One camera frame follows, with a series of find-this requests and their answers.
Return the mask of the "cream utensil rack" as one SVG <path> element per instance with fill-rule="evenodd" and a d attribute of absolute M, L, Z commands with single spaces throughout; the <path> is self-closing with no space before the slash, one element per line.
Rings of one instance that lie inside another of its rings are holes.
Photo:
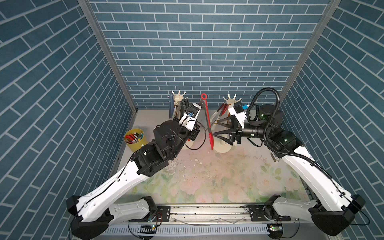
<path fill-rule="evenodd" d="M 188 97 L 185 97 L 186 92 L 181 93 L 181 91 L 178 91 L 177 93 L 175 93 L 174 91 L 171 91 L 171 94 L 174 95 L 174 105 L 175 105 L 173 119 L 180 120 L 184 115 L 184 113 L 186 112 L 186 109 L 190 106 Z"/>
<path fill-rule="evenodd" d="M 217 132 L 216 127 L 219 126 L 219 132 L 228 130 L 232 127 L 232 122 L 231 120 L 227 120 L 222 122 L 221 125 L 218 124 L 218 122 L 221 119 L 225 119 L 227 117 L 230 117 L 231 114 L 228 112 L 228 106 L 233 105 L 234 103 L 237 103 L 241 101 L 242 99 L 236 100 L 236 94 L 234 95 L 233 98 L 230 97 L 230 94 L 228 94 L 228 98 L 226 99 L 224 97 L 224 104 L 221 106 L 219 110 L 217 110 L 214 115 L 210 118 L 210 121 L 214 124 L 211 128 L 213 133 L 215 134 Z M 223 141 L 222 139 L 214 136 L 214 150 L 218 153 L 227 153 L 231 150 L 233 144 L 228 144 L 227 142 Z"/>

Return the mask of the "red steel tongs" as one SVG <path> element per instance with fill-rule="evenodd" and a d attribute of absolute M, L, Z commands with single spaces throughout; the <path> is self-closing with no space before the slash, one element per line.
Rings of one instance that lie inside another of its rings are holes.
<path fill-rule="evenodd" d="M 214 149 L 214 136 L 213 136 L 212 129 L 211 129 L 211 121 L 210 121 L 210 115 L 209 115 L 209 110 L 208 110 L 208 103 L 207 103 L 208 96 L 203 93 L 203 94 L 201 94 L 201 99 L 204 102 L 206 120 L 207 120 L 207 124 L 208 124 L 208 133 L 209 133 L 209 138 L 210 138 L 210 146 L 211 146 L 211 149 L 213 150 Z"/>

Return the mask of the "blue cream tongs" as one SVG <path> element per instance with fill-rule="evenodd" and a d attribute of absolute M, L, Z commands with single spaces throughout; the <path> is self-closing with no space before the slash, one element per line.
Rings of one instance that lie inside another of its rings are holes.
<path fill-rule="evenodd" d="M 175 105 L 174 105 L 174 95 L 169 95 L 169 118 L 172 120 L 174 118 L 174 111 L 175 111 Z"/>

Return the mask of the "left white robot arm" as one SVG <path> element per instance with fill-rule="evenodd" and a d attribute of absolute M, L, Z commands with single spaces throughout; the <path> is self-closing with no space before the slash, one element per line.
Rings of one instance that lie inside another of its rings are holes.
<path fill-rule="evenodd" d="M 124 167 L 98 188 L 84 196 L 71 196 L 66 200 L 68 212 L 73 215 L 69 235 L 91 240 L 115 223 L 130 220 L 151 221 L 158 211 L 152 197 L 117 204 L 116 201 L 136 185 L 149 179 L 174 160 L 186 145 L 195 138 L 202 124 L 189 120 L 192 129 L 168 120 L 154 128 L 154 139 L 135 151 Z"/>

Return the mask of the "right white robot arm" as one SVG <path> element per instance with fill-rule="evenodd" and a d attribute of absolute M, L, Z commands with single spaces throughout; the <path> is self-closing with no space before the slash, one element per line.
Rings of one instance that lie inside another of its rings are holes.
<path fill-rule="evenodd" d="M 267 220 L 279 221 L 283 217 L 302 219 L 333 237 L 353 224 L 355 215 L 366 201 L 339 185 L 315 162 L 295 134 L 282 129 L 284 114 L 279 110 L 281 97 L 277 90 L 263 88 L 245 106 L 235 98 L 225 101 L 230 115 L 217 122 L 225 130 L 215 132 L 214 137 L 229 145 L 240 144 L 243 138 L 249 142 L 260 139 L 273 156 L 289 165 L 317 197 L 306 202 L 273 195 L 264 203 Z"/>

